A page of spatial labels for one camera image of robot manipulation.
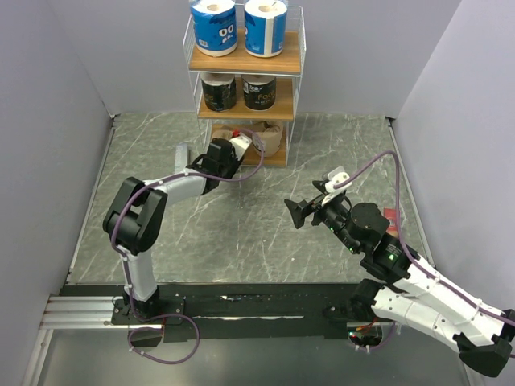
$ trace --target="gray marble surface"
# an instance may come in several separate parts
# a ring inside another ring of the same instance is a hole
[[[71,283],[122,283],[117,254],[101,229],[104,215],[123,179],[156,179],[173,173],[175,146],[203,151],[193,113],[127,113],[115,121],[115,134],[97,188]],[[309,223],[296,230],[283,200],[311,199],[311,180],[339,165],[351,174],[393,143],[383,117],[299,114],[288,167],[267,167],[243,183],[222,183],[215,191],[167,210],[154,245],[158,281],[183,282],[359,282],[369,275],[324,227]],[[241,173],[248,173],[248,167]],[[358,179],[353,203],[393,207],[394,167],[383,158]],[[402,230],[423,253],[405,185]]]

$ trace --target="gray wall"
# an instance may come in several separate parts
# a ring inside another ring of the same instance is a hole
[[[112,113],[191,111],[187,0],[49,0]],[[304,7],[299,111],[396,117],[459,0],[290,1]]]
[[[394,129],[437,266],[515,308],[515,3],[463,0]],[[515,361],[490,385],[513,384]]]
[[[45,1],[0,4],[1,384],[21,382],[63,284],[109,116]]]

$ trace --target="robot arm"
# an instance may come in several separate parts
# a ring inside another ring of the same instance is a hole
[[[159,290],[152,270],[151,247],[158,238],[166,207],[189,197],[205,195],[218,187],[220,181],[207,176],[232,178],[243,162],[250,144],[250,138],[239,133],[230,140],[215,138],[209,144],[207,153],[200,155],[186,167],[183,177],[167,183],[129,177],[122,183],[102,224],[110,239],[123,208],[135,193],[144,186],[157,185],[155,188],[149,187],[133,202],[131,209],[123,217],[116,239],[117,247],[123,252],[120,258],[126,262],[124,267],[127,267],[124,269],[124,295],[127,298],[132,289],[137,312],[144,318],[158,313]]]
[[[352,311],[361,320],[379,317],[411,326],[459,352],[470,368],[497,376],[510,357],[515,327],[493,316],[514,321],[515,311],[498,310],[464,292],[408,246],[413,264],[400,240],[386,233],[389,221],[376,204],[353,207],[345,195],[352,183],[334,188],[348,178],[340,166],[324,181],[313,181],[319,196],[300,203],[285,199],[285,204],[296,228],[313,214],[312,225],[324,223],[351,253],[364,253],[360,265],[382,281],[363,280],[352,298]]]

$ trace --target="wooden shelf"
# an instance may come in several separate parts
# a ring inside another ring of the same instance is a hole
[[[284,48],[273,58],[258,58],[245,50],[245,31],[238,29],[236,50],[226,56],[213,58],[193,48],[190,70],[208,72],[259,72],[261,74],[300,75],[299,33],[286,31]]]
[[[236,105],[225,111],[212,111],[208,109],[201,96],[200,119],[255,119],[293,121],[293,87],[289,78],[277,78],[275,103],[267,110],[251,110],[245,105],[241,78],[236,78]]]
[[[215,133],[217,130],[221,129],[224,126],[229,126],[231,128],[237,129],[238,125],[213,125],[211,130],[211,135]],[[253,145],[246,151],[245,159],[243,160],[243,165],[246,166],[256,166],[259,163],[259,154],[253,148]],[[265,157],[263,162],[265,166],[286,166],[286,128],[282,131],[281,137],[281,145],[276,154],[271,157]]]

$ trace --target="black packaging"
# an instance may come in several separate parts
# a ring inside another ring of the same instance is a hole
[[[266,110],[275,103],[275,76],[243,75],[245,105],[252,110]]]
[[[229,110],[236,104],[236,79],[233,74],[202,72],[204,102],[213,111]]]

